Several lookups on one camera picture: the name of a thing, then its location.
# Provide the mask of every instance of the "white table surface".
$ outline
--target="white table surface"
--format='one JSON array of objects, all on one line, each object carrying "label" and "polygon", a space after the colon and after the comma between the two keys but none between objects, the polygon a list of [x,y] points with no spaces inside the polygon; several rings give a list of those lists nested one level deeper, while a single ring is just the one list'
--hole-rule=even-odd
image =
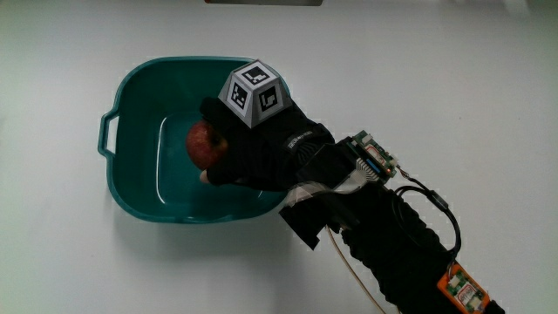
[{"label": "white table surface", "polygon": [[[555,26],[497,3],[0,1],[0,312],[378,312],[327,234],[311,251],[277,209],[189,226],[142,222],[112,200],[97,141],[120,81],[195,55],[261,58],[337,140],[372,133],[452,205],[459,260],[493,299],[553,312]],[[451,225],[407,200],[451,246]]]}]

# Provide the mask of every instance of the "apple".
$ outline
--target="apple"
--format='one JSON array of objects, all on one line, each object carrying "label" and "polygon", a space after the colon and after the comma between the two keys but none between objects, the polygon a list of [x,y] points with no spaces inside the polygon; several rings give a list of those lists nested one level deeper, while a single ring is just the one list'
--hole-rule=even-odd
[{"label": "apple", "polygon": [[209,122],[200,120],[188,131],[186,150],[195,166],[205,170],[225,156],[228,143]]}]

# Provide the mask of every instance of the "black glove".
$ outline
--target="black glove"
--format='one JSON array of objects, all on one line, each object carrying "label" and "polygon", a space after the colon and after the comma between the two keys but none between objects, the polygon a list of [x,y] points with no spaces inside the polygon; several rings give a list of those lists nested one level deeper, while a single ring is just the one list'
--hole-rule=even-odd
[{"label": "black glove", "polygon": [[204,99],[200,112],[228,142],[225,157],[207,169],[214,185],[287,190],[297,184],[296,171],[306,160],[323,144],[334,142],[330,132],[306,118],[294,101],[252,129],[219,99]]}]

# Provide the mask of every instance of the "black cable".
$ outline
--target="black cable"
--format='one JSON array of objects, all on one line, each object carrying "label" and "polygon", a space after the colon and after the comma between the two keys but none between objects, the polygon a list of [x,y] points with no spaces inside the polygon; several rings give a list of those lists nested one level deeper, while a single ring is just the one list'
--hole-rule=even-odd
[{"label": "black cable", "polygon": [[451,261],[448,264],[448,272],[451,271],[451,268],[453,266],[453,264],[455,263],[455,258],[457,257],[459,251],[461,250],[461,231],[459,229],[459,224],[457,223],[457,220],[455,219],[455,216],[453,215],[453,213],[451,212],[451,210],[449,209],[449,205],[446,203],[446,201],[444,201],[439,195],[438,193],[436,193],[436,191],[434,190],[429,190],[424,184],[420,183],[420,181],[413,179],[411,176],[409,176],[408,173],[406,173],[405,171],[403,171],[403,169],[401,169],[398,166],[399,170],[401,171],[401,174],[409,181],[416,183],[417,185],[420,186],[420,188],[414,187],[414,186],[403,186],[400,188],[397,188],[394,192],[395,195],[398,197],[393,197],[391,199],[391,210],[393,212],[393,215],[395,217],[395,220],[397,222],[397,224],[399,225],[399,227],[403,230],[403,232],[405,232],[405,234],[407,235],[407,237],[409,237],[409,239],[411,239],[411,241],[413,241],[417,246],[419,246],[420,248],[422,248],[423,246],[417,241],[417,239],[414,238],[414,236],[412,236],[408,230],[405,228],[405,218],[403,217],[402,214],[402,210],[401,210],[401,204],[403,202],[398,201],[398,198],[402,198],[403,194],[409,191],[415,191],[418,193],[421,193],[422,195],[424,195],[432,204],[434,204],[434,206],[436,206],[440,211],[442,211],[444,214],[446,214],[447,218],[450,220],[450,222],[453,225],[453,229],[455,231],[455,245],[453,246],[453,248],[446,250],[447,253],[450,253],[452,256]]}]

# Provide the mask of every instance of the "forearm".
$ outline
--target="forearm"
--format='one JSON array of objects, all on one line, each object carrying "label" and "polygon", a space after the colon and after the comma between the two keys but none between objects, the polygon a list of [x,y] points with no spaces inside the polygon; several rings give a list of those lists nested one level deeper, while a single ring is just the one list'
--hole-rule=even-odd
[{"label": "forearm", "polygon": [[356,228],[343,231],[344,242],[351,255],[372,271],[388,302],[403,313],[459,313],[436,286],[451,256],[442,253],[438,236],[411,207],[402,203],[401,211],[407,231],[420,247],[397,225],[391,202],[403,201],[392,191],[367,185],[356,194],[340,196],[360,221]]}]

